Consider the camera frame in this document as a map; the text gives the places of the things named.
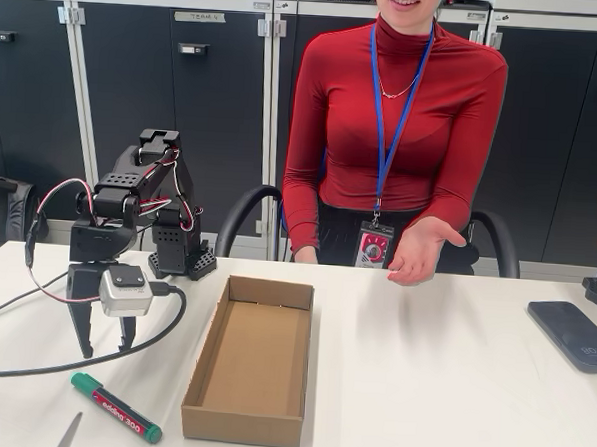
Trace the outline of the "person's left hand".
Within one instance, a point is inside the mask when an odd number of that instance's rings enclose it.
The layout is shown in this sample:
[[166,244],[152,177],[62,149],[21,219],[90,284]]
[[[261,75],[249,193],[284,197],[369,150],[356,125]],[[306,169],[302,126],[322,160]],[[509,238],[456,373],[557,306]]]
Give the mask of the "person's left hand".
[[447,222],[433,216],[426,216],[406,228],[388,266],[388,280],[401,286],[413,286],[433,278],[446,241],[457,247],[467,243]]

